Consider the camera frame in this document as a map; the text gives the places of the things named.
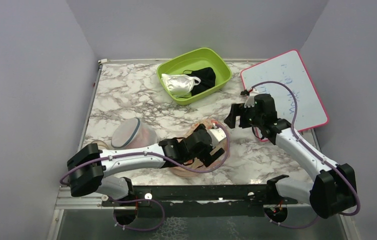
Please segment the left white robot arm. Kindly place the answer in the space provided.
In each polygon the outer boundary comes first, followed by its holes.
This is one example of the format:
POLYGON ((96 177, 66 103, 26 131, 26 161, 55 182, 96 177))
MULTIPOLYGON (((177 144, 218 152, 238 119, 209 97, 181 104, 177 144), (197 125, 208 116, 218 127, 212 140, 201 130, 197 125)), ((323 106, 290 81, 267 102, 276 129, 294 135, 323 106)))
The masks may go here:
POLYGON ((225 128, 218 123, 212 128, 199 124, 187 137, 167 138, 140 148, 102 150, 97 143, 90 143, 67 161, 68 171, 60 183, 69 186, 72 197, 99 193, 125 206, 134 198, 132 183, 129 178, 117 178, 115 174, 174 167, 201 173, 198 168, 190 168, 189 162, 199 160, 202 166, 211 166, 227 155, 227 150, 219 146, 227 136, 225 128))

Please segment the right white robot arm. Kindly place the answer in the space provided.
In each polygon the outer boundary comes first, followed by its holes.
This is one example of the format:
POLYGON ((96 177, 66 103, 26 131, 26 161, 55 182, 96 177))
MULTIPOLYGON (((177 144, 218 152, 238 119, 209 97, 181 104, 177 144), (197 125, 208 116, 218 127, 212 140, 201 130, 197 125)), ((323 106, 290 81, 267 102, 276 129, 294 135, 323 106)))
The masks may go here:
POLYGON ((309 142, 286 119, 279 118, 270 94, 250 96, 244 103, 233 103, 224 123, 231 129, 257 128, 273 145, 289 154, 311 177, 312 183, 291 179, 287 175, 267 182, 265 198, 273 204, 283 198, 308 204, 321 218, 347 215, 348 209, 360 210, 354 169, 338 164, 309 142))

